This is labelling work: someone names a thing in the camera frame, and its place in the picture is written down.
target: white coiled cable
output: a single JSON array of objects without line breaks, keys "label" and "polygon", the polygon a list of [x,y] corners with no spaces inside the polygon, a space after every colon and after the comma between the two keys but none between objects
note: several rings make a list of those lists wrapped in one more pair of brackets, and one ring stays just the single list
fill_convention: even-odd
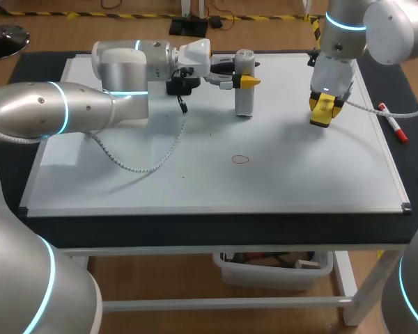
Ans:
[{"label": "white coiled cable", "polygon": [[184,117],[183,123],[181,125],[181,130],[178,133],[177,137],[175,138],[175,141],[173,142],[172,146],[170,147],[170,150],[160,160],[160,162],[158,162],[152,168],[133,168],[133,167],[127,166],[127,165],[123,164],[122,161],[120,161],[120,160],[118,160],[117,158],[114,157],[114,155],[109,151],[107,146],[105,146],[105,144],[99,139],[98,136],[96,136],[95,134],[92,134],[91,132],[86,132],[85,135],[92,138],[100,146],[100,148],[102,148],[102,151],[104,151],[104,153],[110,158],[110,160],[112,160],[116,165],[118,165],[122,169],[128,170],[129,172],[133,172],[133,173],[151,173],[151,172],[156,171],[159,167],[161,167],[164,164],[164,162],[166,162],[166,160],[172,155],[173,151],[178,146],[178,143],[180,142],[181,136],[183,135],[184,130],[186,128],[186,119],[187,118]]},{"label": "white coiled cable", "polygon": [[42,137],[42,138],[37,138],[37,139],[26,139],[26,138],[18,138],[18,137],[12,137],[12,136],[8,136],[7,134],[2,134],[0,132],[0,140],[1,141],[6,141],[8,143],[14,143],[14,144],[36,144],[36,143],[40,143],[41,141],[44,141],[48,139],[48,137]]},{"label": "white coiled cable", "polygon": [[354,102],[346,101],[351,106],[354,106],[358,109],[368,111],[369,113],[375,113],[378,116],[384,116],[384,117],[393,117],[393,118],[412,118],[418,116],[418,111],[415,111],[414,113],[385,113],[381,110],[375,110],[371,108],[366,108],[365,106],[360,106]]}]

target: yellow black tape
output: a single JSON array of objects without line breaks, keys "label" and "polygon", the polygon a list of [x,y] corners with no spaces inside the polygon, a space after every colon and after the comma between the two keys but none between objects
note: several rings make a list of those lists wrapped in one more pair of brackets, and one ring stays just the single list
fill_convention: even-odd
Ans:
[{"label": "yellow black tape", "polygon": [[316,43],[318,46],[318,49],[320,49],[320,27],[319,27],[319,18],[313,17],[311,18],[311,27],[313,29],[314,38],[316,39]]},{"label": "yellow black tape", "polygon": [[[13,12],[0,10],[1,16],[65,16],[68,19],[74,17],[110,17],[114,19],[173,19],[180,17],[180,15],[173,14],[113,14],[113,13],[86,13],[86,12]],[[323,15],[220,15],[217,16],[222,20],[235,21],[269,21],[269,20],[283,20],[283,19],[302,19],[308,21],[309,19],[320,18]]]}]

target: red marker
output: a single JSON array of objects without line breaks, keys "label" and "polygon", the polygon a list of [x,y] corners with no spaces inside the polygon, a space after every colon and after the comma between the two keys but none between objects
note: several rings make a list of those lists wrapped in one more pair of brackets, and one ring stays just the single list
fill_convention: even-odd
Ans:
[{"label": "red marker", "polygon": [[[378,105],[379,110],[390,113],[389,109],[383,104],[382,102]],[[386,119],[389,121],[390,125],[392,126],[393,130],[395,130],[395,134],[398,137],[399,141],[404,143],[408,142],[407,136],[404,134],[403,130],[398,125],[397,121],[393,117],[386,117]]]}]

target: white cylinder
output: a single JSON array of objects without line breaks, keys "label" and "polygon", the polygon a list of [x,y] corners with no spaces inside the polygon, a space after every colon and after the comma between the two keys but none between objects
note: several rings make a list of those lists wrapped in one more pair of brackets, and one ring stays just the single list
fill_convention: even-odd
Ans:
[{"label": "white cylinder", "polygon": [[377,1],[364,15],[367,48],[383,65],[418,57],[418,1]]}]

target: yellow object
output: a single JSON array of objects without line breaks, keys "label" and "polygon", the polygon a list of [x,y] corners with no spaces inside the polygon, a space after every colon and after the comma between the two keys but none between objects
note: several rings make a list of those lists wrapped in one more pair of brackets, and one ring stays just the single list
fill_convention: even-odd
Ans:
[{"label": "yellow object", "polygon": [[328,127],[333,118],[334,96],[321,93],[318,103],[311,114],[310,123],[319,127]]},{"label": "yellow object", "polygon": [[335,118],[337,116],[337,114],[341,112],[341,110],[342,110],[342,107],[334,106],[333,107],[333,118]]},{"label": "yellow object", "polygon": [[316,103],[318,103],[318,100],[311,99],[311,98],[309,99],[309,108],[310,108],[311,111],[314,110],[314,107],[316,106]]},{"label": "yellow object", "polygon": [[240,88],[241,89],[249,89],[253,88],[254,86],[260,83],[260,79],[251,77],[249,75],[242,75],[240,78]]}]

